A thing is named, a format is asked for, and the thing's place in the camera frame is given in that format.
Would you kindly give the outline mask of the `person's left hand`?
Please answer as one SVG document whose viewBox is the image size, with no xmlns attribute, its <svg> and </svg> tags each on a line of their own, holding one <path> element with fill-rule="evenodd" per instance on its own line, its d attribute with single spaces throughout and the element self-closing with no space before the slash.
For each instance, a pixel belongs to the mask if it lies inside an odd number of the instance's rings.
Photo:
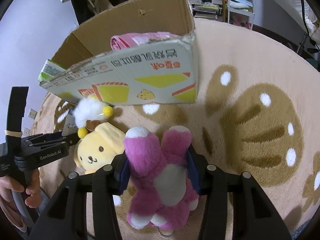
<svg viewBox="0 0 320 240">
<path fill-rule="evenodd" d="M 40 206 L 41 200 L 41 189 L 40 189 L 40 173 L 38 169 L 33 170 L 31 174 L 31 183 L 25 189 L 17 180 L 10 176 L 1 177 L 1 198 L 6 203 L 12 203 L 13 196 L 12 191 L 23 193 L 26 192 L 28 197 L 25 200 L 25 204 L 30 208 L 37 208 Z"/>
</svg>

